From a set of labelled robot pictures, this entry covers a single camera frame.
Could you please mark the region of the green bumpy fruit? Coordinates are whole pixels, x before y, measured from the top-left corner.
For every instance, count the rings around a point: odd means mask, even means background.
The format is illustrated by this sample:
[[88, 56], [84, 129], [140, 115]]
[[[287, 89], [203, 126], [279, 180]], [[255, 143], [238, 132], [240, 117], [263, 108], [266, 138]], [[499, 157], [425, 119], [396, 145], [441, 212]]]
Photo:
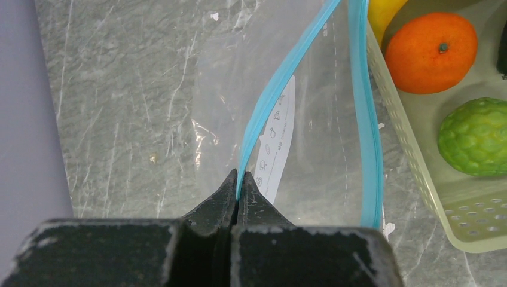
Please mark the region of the green bumpy fruit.
[[438, 151], [454, 169], [471, 176], [506, 175], [506, 101], [470, 100], [442, 121]]

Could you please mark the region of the dark green avocado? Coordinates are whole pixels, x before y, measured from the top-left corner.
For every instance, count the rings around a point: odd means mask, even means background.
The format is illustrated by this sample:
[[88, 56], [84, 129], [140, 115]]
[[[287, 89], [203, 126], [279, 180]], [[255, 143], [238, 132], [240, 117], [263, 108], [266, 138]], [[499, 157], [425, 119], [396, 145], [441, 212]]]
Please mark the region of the dark green avocado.
[[496, 61], [496, 69], [498, 73], [502, 75], [503, 80], [506, 80], [506, 38], [507, 38], [507, 23], [504, 24], [504, 27], [502, 29]]

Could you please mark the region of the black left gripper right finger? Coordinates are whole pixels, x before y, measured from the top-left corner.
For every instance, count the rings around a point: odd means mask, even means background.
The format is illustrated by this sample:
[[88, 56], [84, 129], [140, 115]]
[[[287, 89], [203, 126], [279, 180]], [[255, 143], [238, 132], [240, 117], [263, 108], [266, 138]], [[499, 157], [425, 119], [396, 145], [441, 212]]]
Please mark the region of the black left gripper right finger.
[[363, 227], [298, 227], [245, 173], [231, 230], [233, 286], [402, 286], [391, 246]]

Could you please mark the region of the orange tangerine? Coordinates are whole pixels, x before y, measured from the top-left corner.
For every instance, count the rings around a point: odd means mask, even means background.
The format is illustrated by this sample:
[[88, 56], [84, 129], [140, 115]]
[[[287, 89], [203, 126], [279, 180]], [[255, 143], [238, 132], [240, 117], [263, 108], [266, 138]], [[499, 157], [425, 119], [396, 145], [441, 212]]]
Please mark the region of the orange tangerine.
[[392, 36], [384, 59], [397, 89], [434, 94], [461, 82], [477, 52], [478, 36], [469, 20], [454, 13], [429, 13]]

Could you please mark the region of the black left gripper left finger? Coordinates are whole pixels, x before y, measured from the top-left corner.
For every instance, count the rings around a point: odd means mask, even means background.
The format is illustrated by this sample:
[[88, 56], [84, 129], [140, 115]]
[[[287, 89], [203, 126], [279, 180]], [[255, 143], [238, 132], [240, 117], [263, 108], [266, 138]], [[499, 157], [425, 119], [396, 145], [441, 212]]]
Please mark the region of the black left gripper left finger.
[[237, 171], [175, 219], [52, 219], [23, 241], [2, 286], [228, 286]]

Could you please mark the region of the yellow banana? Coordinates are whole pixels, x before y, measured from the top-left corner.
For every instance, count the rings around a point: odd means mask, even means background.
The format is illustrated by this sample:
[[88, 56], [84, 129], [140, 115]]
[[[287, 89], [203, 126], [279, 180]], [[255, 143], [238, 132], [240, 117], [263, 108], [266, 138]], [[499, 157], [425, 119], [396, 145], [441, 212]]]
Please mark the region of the yellow banana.
[[369, 1], [368, 20], [380, 47], [388, 25], [407, 2], [407, 0]]

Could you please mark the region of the clear zip bag blue zipper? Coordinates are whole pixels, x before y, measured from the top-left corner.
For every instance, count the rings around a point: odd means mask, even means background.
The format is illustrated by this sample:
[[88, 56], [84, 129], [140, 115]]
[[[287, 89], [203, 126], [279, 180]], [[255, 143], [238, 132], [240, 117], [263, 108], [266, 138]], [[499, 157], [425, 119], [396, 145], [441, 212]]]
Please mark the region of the clear zip bag blue zipper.
[[196, 180], [237, 169], [298, 225], [382, 226], [368, 1], [265, 1], [197, 58]]

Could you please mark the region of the pale yellow plastic basket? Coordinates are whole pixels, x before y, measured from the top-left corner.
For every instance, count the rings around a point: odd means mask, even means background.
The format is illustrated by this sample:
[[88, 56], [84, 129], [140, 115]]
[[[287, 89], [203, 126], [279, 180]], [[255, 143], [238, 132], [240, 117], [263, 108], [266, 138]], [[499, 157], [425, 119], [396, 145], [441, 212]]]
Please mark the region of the pale yellow plastic basket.
[[458, 249], [481, 253], [506, 248], [506, 178], [469, 176], [447, 164], [438, 152], [442, 120], [467, 101], [506, 99], [506, 81], [496, 69], [498, 46], [506, 23], [505, 1], [409, 1], [386, 29], [390, 38], [411, 19], [450, 12], [467, 18], [479, 39], [477, 57], [467, 76], [441, 93], [418, 96], [400, 91], [390, 77], [371, 30], [368, 62], [426, 206], [441, 221]]

